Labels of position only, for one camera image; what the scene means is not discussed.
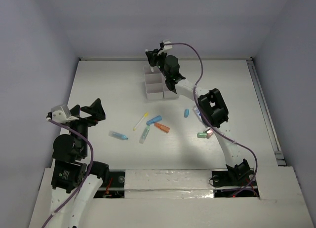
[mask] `white wall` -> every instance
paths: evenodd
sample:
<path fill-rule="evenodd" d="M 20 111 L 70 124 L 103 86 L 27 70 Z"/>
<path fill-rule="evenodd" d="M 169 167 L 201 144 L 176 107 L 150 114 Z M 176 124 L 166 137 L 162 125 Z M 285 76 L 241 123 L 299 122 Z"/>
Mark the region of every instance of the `white wall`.
<path fill-rule="evenodd" d="M 47 0 L 0 0 L 0 227 L 28 227 L 78 59 Z"/>
<path fill-rule="evenodd" d="M 287 0 L 50 0 L 80 57 L 143 56 L 161 40 L 254 56 Z M 194 56 L 177 48 L 178 56 Z"/>
<path fill-rule="evenodd" d="M 289 0 L 255 57 L 285 159 L 316 225 L 316 0 Z"/>

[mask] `orange tube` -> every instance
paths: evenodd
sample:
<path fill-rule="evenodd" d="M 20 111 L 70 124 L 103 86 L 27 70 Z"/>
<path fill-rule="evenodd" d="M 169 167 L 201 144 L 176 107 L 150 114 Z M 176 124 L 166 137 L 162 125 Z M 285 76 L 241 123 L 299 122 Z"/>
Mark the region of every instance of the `orange tube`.
<path fill-rule="evenodd" d="M 168 133 L 170 131 L 170 128 L 168 128 L 167 126 L 164 126 L 160 123 L 155 123 L 155 126 L 165 133 Z"/>

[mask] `green tube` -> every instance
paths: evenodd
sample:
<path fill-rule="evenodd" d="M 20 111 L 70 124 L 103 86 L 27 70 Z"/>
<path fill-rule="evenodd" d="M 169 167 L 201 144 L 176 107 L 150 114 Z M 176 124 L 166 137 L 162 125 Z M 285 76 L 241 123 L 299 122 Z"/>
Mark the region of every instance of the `green tube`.
<path fill-rule="evenodd" d="M 206 138 L 207 137 L 207 133 L 197 133 L 197 137 L 198 138 Z"/>

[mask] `light blue tube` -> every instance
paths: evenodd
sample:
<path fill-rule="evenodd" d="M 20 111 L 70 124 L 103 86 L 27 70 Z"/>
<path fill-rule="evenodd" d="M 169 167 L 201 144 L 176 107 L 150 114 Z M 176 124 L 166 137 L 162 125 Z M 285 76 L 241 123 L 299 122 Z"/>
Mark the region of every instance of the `light blue tube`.
<path fill-rule="evenodd" d="M 159 122 L 159 121 L 162 121 L 162 118 L 161 118 L 160 115 L 158 115 L 158 116 L 155 117 L 155 118 L 152 118 L 151 120 L 148 120 L 146 124 L 147 124 L 147 125 L 151 125 L 151 124 L 157 123 L 157 122 Z"/>
<path fill-rule="evenodd" d="M 186 109 L 186 110 L 184 111 L 184 118 L 187 118 L 187 117 L 189 116 L 189 112 L 190 112 L 189 109 Z"/>
<path fill-rule="evenodd" d="M 128 140 L 128 138 L 125 135 L 114 132 L 114 131 L 110 131 L 109 136 L 117 138 L 117 139 L 121 139 L 121 140 Z"/>

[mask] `white tabletop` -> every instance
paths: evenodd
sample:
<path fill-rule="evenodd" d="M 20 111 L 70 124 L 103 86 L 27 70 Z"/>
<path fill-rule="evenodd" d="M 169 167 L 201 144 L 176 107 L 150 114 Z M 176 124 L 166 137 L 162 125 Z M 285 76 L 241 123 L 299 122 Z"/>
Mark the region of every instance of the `white tabletop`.
<path fill-rule="evenodd" d="M 259 161 L 256 178 L 260 199 L 177 196 L 179 191 L 188 190 L 212 195 L 213 188 L 208 184 L 210 171 L 151 170 L 225 168 L 225 161 L 215 137 L 210 140 L 196 137 L 204 126 L 194 113 L 183 117 L 184 109 L 194 105 L 191 100 L 180 97 L 147 101 L 144 64 L 143 61 L 79 63 L 68 106 L 86 106 L 101 98 L 107 119 L 90 128 L 88 136 L 94 146 L 94 160 L 108 163 L 112 170 L 127 169 L 126 197 L 93 199 L 82 228 L 104 224 L 129 228 L 313 227 L 293 168 L 277 166 L 245 61 L 204 61 L 205 75 L 200 86 L 221 90 L 235 139 L 255 151 Z M 180 61 L 180 65 L 182 75 L 189 81 L 198 78 L 198 61 Z M 139 138 L 145 122 L 136 132 L 132 129 L 146 111 L 149 118 L 161 115 L 161 123 L 170 127 L 170 133 L 152 126 L 142 145 Z M 124 133 L 129 140 L 109 137 L 109 130 Z M 241 152 L 253 166 L 251 154 Z M 52 173 L 51 168 L 45 171 L 30 228 L 41 227 L 49 214 Z"/>
<path fill-rule="evenodd" d="M 232 133 L 238 142 L 253 149 L 260 166 L 277 162 L 263 120 L 246 61 L 204 61 L 204 76 L 199 86 L 218 88 L 229 109 Z M 194 102 L 178 99 L 148 101 L 143 66 L 145 61 L 80 61 L 68 106 L 89 106 L 100 98 L 106 120 L 89 128 L 96 161 L 111 169 L 214 169 L 226 168 L 223 153 L 215 136 L 198 139 L 205 127 L 192 108 Z M 198 61 L 180 61 L 180 73 L 195 82 L 200 75 Z M 184 110 L 190 109 L 188 118 Z M 161 124 L 170 127 L 165 134 L 151 126 L 145 143 L 139 143 L 146 120 L 136 131 L 133 127 L 149 112 L 148 119 L 162 116 Z M 108 136 L 110 130 L 128 136 L 121 141 Z M 254 166 L 252 155 L 241 153 Z"/>

